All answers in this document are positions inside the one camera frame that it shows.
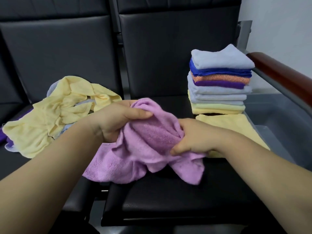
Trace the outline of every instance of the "forearm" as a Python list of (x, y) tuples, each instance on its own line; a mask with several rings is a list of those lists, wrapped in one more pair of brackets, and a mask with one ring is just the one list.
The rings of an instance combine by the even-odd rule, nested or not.
[(48, 232), (102, 141), (82, 119), (0, 181), (3, 233)]
[(312, 233), (312, 173), (229, 132), (219, 148), (288, 233)]

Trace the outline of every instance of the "hand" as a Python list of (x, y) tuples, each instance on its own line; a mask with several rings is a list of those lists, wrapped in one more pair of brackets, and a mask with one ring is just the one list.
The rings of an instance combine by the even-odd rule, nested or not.
[(172, 155), (178, 155), (185, 151), (205, 153), (210, 150), (217, 150), (224, 143), (225, 138), (231, 134), (227, 130), (195, 119), (179, 119), (179, 123), (185, 133), (183, 139), (170, 151)]
[(122, 100), (112, 103), (101, 110), (86, 117), (91, 127), (98, 136), (102, 136), (103, 142), (116, 142), (119, 130), (130, 120), (147, 119), (153, 114), (130, 106), (136, 100)]

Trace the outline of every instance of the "stack of folded towels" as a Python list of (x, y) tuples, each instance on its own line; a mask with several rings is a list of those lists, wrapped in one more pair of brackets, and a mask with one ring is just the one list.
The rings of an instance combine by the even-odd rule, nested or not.
[(219, 52), (191, 51), (188, 94), (193, 114), (239, 114), (255, 64), (230, 44)]

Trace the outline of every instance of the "brown wooden armrest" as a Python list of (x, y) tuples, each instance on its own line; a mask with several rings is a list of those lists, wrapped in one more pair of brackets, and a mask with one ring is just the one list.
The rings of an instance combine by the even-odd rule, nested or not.
[(257, 69), (312, 107), (312, 79), (262, 52), (248, 53), (247, 56)]

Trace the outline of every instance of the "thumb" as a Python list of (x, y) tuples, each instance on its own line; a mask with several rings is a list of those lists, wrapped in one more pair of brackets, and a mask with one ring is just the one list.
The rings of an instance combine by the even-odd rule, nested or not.
[(186, 138), (184, 137), (178, 144), (176, 144), (171, 150), (170, 153), (172, 155), (178, 155), (179, 153), (183, 153), (191, 150), (191, 147), (187, 144)]
[(124, 113), (124, 116), (129, 120), (147, 119), (153, 116), (153, 113), (149, 111), (144, 111), (139, 108), (127, 108), (127, 110)]

